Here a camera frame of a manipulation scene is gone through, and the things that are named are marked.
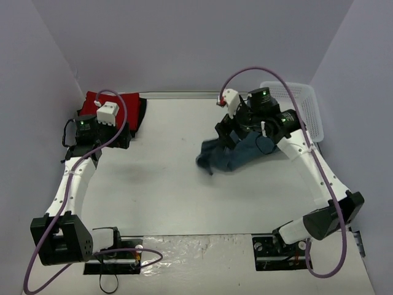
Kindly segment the blue t shirt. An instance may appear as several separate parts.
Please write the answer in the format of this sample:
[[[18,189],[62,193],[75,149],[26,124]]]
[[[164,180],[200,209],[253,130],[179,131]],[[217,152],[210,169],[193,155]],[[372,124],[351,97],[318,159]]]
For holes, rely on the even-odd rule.
[[[213,175],[214,170],[233,172],[253,160],[280,152],[271,139],[258,132],[249,133],[243,140],[234,133],[232,137],[236,140],[234,149],[225,147],[218,138],[203,141],[196,165],[209,175]]]

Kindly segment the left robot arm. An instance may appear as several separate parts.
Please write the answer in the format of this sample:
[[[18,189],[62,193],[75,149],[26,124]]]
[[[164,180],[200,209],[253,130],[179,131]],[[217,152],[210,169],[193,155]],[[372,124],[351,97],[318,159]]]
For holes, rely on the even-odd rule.
[[[45,266],[85,262],[93,254],[93,237],[81,220],[88,184],[105,147],[128,149],[130,128],[123,119],[119,124],[101,123],[96,115],[74,120],[75,142],[64,157],[64,173],[52,204],[42,217],[34,218],[30,231]]]

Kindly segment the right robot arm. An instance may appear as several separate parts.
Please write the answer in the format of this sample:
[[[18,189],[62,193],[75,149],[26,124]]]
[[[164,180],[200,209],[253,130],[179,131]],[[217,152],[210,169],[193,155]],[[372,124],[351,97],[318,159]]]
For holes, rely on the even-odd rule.
[[[226,88],[217,105],[227,110],[215,126],[221,149],[235,151],[250,134],[258,134],[286,155],[313,198],[313,211],[273,231],[276,252],[286,254],[300,240],[323,240],[349,227],[364,197],[351,191],[330,169],[295,108],[282,109],[268,87],[255,89],[246,98]]]

